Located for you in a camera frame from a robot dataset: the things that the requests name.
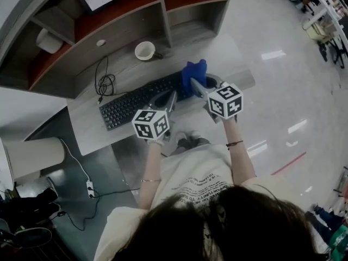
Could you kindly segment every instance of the power strip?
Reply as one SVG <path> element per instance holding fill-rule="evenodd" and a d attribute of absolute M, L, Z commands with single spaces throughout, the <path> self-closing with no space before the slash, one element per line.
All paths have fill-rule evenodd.
<path fill-rule="evenodd" d="M 86 185 L 87 185 L 88 196 L 89 196 L 90 198 L 95 198 L 93 182 L 87 181 L 87 182 L 86 182 Z"/>

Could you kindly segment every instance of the black bracelet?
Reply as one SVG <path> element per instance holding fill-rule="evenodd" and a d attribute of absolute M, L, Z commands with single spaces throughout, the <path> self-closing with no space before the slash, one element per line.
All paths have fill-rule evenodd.
<path fill-rule="evenodd" d="M 226 147 L 229 150 L 230 147 L 235 146 L 235 145 L 237 145 L 238 143 L 241 143 L 241 142 L 243 142 L 243 140 L 240 140 L 240 141 L 237 141 L 237 142 L 228 143 L 228 144 L 226 144 Z"/>

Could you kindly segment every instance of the green object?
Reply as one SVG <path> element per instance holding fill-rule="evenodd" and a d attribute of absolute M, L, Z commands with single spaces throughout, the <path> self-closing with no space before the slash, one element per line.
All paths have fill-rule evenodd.
<path fill-rule="evenodd" d="M 345 256 L 346 247 L 348 245 L 348 228 L 341 225 L 340 228 L 332 235 L 329 247 L 333 249 L 331 259 L 333 261 L 341 261 Z"/>

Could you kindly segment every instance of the black keyboard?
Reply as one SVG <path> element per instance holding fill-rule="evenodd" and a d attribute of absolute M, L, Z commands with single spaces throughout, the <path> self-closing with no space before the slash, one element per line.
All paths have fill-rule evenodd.
<path fill-rule="evenodd" d="M 181 71 L 151 81 L 99 107 L 107 130 L 110 131 L 131 122 L 138 109 L 144 108 L 155 95 L 166 90 L 176 90 L 178 102 L 188 98 L 183 89 Z"/>

